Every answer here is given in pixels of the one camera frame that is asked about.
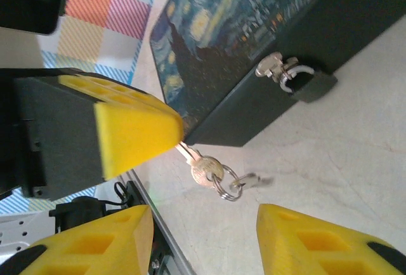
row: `key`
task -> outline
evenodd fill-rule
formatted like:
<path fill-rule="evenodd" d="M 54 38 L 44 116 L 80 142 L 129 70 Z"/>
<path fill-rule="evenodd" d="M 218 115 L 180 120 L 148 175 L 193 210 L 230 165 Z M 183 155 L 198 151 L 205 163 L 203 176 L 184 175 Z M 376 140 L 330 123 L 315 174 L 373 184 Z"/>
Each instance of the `key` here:
<path fill-rule="evenodd" d="M 261 178 L 256 173 L 248 173 L 238 178 L 229 185 L 229 188 L 233 192 L 237 192 L 239 185 L 242 186 L 243 190 L 252 188 L 252 187 L 261 187 L 265 185 L 270 185 L 272 183 L 271 178 Z"/>
<path fill-rule="evenodd" d="M 176 148 L 186 158 L 186 163 L 191 166 L 192 177 L 199 185 L 213 188 L 213 181 L 210 179 L 212 174 L 215 174 L 220 180 L 224 178 L 223 164 L 217 159 L 211 156 L 202 156 L 183 142 L 178 144 Z"/>
<path fill-rule="evenodd" d="M 176 145 L 176 149 L 182 153 L 186 159 L 186 163 L 188 163 L 190 166 L 192 166 L 192 163 L 198 161 L 202 157 L 198 151 L 190 148 L 184 142 L 180 142 L 178 145 Z"/>

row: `white floor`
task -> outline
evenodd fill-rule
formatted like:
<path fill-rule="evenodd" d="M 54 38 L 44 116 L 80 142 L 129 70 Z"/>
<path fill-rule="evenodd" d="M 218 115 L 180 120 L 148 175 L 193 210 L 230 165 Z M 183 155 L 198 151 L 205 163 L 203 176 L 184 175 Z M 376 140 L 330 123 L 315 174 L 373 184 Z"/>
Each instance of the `white floor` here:
<path fill-rule="evenodd" d="M 165 2 L 155 0 L 147 37 Z M 406 252 L 406 18 L 336 76 L 328 96 L 296 104 L 244 148 L 198 146 L 239 175 L 273 178 L 236 203 L 195 184 L 176 151 L 137 168 L 197 274 L 263 273 L 261 203 L 373 234 Z M 162 98 L 148 39 L 133 85 Z"/>

